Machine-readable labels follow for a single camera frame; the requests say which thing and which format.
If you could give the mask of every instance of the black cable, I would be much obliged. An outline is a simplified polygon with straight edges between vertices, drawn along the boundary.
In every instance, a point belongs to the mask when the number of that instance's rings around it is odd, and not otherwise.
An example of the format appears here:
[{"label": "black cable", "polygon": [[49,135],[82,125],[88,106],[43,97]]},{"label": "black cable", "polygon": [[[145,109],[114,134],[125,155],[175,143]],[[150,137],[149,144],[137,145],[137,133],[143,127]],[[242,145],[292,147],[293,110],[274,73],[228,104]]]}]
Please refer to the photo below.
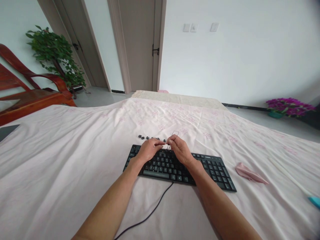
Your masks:
[{"label": "black cable", "polygon": [[154,210],[150,213],[150,215],[149,215],[145,220],[143,220],[143,221],[141,221],[141,222],[139,222],[139,223],[137,223],[137,224],[135,224],[135,225],[132,225],[131,227],[128,227],[126,230],[124,230],[122,233],[120,233],[120,235],[119,235],[118,237],[116,237],[114,240],[117,240],[122,234],[124,234],[124,233],[125,233],[126,231],[128,231],[129,229],[134,228],[134,227],[140,225],[141,223],[144,223],[145,221],[147,221],[148,218],[153,214],[153,212],[154,212],[154,211],[157,209],[157,207],[159,206],[159,204],[160,204],[160,202],[161,202],[164,194],[169,190],[169,188],[171,188],[172,185],[173,185],[173,182],[172,182],[171,185],[167,188],[167,190],[164,191],[164,193],[162,194],[162,196],[161,196],[161,198],[160,198],[160,201],[158,202],[158,205],[154,208]]}]

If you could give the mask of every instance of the pink cloth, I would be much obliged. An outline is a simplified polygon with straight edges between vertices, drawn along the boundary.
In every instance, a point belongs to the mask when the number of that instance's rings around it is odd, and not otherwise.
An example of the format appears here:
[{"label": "pink cloth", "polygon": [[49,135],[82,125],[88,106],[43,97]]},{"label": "pink cloth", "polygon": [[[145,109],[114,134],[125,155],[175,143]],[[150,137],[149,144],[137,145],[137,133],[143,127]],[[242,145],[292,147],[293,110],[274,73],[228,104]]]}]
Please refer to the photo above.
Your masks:
[{"label": "pink cloth", "polygon": [[266,180],[264,180],[259,174],[251,171],[249,168],[247,168],[243,163],[239,163],[236,166],[237,173],[249,181],[256,181],[259,183],[269,184]]}]

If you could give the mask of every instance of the wooden chair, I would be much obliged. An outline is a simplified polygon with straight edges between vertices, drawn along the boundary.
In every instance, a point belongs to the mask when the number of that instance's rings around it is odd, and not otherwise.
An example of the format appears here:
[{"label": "wooden chair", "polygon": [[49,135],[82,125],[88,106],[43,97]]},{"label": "wooden chair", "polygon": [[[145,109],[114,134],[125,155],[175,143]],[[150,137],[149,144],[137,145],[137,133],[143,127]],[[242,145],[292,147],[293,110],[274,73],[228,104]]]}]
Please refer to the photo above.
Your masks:
[{"label": "wooden chair", "polygon": [[[0,98],[0,101],[20,99],[18,103],[7,110],[0,112],[0,126],[12,122],[18,118],[46,108],[53,104],[67,104],[76,107],[65,82],[54,74],[35,74],[31,72],[19,59],[7,48],[0,44],[0,56],[3,57],[13,68],[20,72],[27,81],[34,87],[30,89],[19,78],[12,74],[2,64],[0,64],[0,90],[7,90],[22,87],[25,92],[17,93]],[[59,92],[50,88],[41,89],[32,77],[44,77],[54,82]]]}]

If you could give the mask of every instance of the keyboard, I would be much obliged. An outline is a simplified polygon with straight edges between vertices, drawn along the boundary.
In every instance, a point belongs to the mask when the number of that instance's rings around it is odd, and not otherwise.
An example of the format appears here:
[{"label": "keyboard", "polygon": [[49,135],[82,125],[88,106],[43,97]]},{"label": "keyboard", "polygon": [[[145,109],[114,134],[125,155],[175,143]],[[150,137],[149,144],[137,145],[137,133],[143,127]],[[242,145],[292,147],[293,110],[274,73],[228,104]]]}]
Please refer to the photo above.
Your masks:
[{"label": "keyboard", "polygon": [[[130,159],[137,155],[140,147],[140,145],[132,145],[123,171],[127,168]],[[221,157],[196,153],[192,153],[192,156],[201,161],[205,171],[222,190],[237,192]],[[191,174],[179,162],[173,150],[160,149],[150,161],[143,165],[139,176],[196,186]]]}]

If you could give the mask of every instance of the wall switch panel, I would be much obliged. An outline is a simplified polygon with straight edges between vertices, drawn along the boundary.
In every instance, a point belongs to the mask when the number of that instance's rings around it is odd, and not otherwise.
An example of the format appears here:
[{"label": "wall switch panel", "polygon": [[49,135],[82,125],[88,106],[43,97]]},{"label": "wall switch panel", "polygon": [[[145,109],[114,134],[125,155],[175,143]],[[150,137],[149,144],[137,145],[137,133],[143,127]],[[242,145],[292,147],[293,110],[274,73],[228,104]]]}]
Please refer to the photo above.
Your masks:
[{"label": "wall switch panel", "polygon": [[185,23],[183,26],[183,31],[184,32],[189,32],[190,31],[190,23]]},{"label": "wall switch panel", "polygon": [[191,30],[190,30],[190,32],[197,32],[197,29],[198,29],[198,24],[193,23],[193,24],[191,25]]},{"label": "wall switch panel", "polygon": [[219,27],[219,23],[213,23],[211,25],[210,32],[216,32],[218,30],[218,27]]}]

